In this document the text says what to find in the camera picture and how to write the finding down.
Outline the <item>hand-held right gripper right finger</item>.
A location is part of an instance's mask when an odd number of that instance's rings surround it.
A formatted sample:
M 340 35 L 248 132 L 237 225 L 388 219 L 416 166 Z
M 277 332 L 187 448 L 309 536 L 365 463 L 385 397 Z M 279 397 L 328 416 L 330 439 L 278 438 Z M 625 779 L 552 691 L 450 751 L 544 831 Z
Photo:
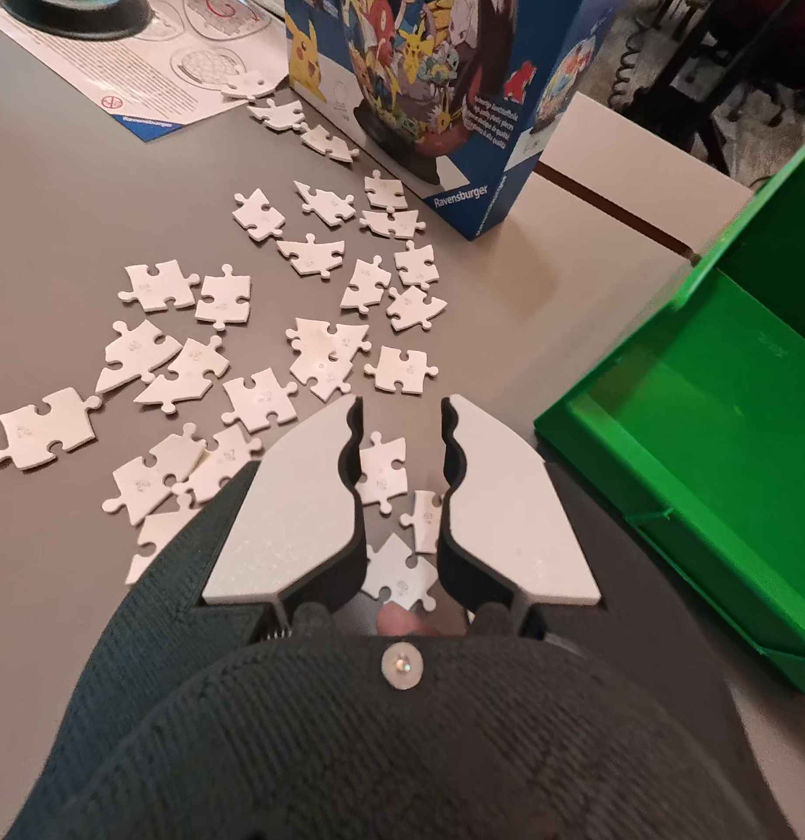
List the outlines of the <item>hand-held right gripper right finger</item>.
M 500 604 L 594 607 L 602 595 L 544 459 L 469 399 L 441 401 L 445 444 L 439 582 L 466 612 Z

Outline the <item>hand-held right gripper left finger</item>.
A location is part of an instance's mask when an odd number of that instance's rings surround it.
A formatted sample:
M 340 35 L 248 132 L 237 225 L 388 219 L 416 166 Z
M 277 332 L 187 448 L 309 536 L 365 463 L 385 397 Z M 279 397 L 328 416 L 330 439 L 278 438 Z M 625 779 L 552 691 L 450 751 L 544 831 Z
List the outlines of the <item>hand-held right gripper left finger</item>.
M 345 395 L 261 459 L 202 591 L 208 605 L 267 603 L 290 621 L 304 603 L 335 613 L 366 577 L 356 484 L 364 404 Z

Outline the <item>puzzle pieces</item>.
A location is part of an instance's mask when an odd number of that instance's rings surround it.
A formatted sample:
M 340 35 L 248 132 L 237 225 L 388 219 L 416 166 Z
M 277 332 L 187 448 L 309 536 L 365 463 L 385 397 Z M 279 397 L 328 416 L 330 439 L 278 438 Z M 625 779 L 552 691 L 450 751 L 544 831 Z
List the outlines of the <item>puzzle pieces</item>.
M 0 607 L 101 600 L 138 581 L 182 515 L 340 396 L 383 398 L 390 344 L 340 311 L 380 262 L 317 190 L 364 203 L 246 108 L 151 143 L 0 88 Z

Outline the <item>blue puzzle box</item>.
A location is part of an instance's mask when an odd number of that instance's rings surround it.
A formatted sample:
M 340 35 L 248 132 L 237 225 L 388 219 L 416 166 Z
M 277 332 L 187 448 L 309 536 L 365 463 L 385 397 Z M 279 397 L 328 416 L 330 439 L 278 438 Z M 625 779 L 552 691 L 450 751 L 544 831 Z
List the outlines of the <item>blue puzzle box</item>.
M 286 1 L 292 88 L 448 225 L 499 225 L 624 2 Z

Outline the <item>black round ball stand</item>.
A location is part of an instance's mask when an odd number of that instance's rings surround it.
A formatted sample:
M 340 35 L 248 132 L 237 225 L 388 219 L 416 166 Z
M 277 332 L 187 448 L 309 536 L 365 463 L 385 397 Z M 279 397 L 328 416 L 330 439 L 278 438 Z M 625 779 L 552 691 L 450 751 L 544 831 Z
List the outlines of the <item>black round ball stand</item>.
M 153 16 L 148 1 L 0 1 L 0 6 L 36 31 L 92 41 L 139 35 Z

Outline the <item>green plastic bin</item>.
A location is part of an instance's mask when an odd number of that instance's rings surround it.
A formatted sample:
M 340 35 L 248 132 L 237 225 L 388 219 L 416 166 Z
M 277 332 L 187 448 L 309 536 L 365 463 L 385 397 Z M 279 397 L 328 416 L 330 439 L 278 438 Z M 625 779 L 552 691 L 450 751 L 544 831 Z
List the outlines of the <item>green plastic bin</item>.
M 534 427 L 805 694 L 805 144 Z

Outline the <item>folded paper instruction leaflet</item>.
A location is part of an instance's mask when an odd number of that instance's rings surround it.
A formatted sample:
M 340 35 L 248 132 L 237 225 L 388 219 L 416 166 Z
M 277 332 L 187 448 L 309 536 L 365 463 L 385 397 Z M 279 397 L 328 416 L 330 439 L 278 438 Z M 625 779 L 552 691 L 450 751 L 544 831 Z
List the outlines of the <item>folded paper instruction leaflet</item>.
M 285 24 L 255 2 L 150 2 L 145 30 L 114 41 L 31 29 L 0 8 L 0 32 L 104 112 L 151 141 L 247 104 L 231 79 L 259 73 L 273 93 L 288 76 Z

